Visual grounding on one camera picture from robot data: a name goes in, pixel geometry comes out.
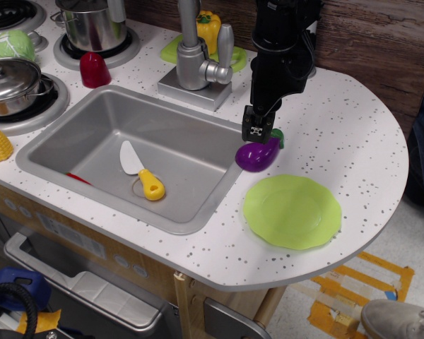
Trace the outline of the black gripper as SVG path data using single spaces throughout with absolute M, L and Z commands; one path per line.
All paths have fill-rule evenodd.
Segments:
M 246 105 L 242 118 L 242 140 L 254 137 L 254 113 L 261 118 L 259 143 L 271 137 L 275 111 L 283 97 L 302 93 L 314 68 L 314 57 L 306 52 L 287 54 L 258 53 L 251 62 L 251 105 Z

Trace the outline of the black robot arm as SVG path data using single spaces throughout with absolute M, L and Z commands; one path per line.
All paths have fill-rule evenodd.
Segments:
M 267 143 L 276 112 L 287 95 L 304 91 L 315 63 L 308 28 L 320 19 L 322 1 L 258 1 L 252 42 L 250 104 L 242 118 L 242 140 Z

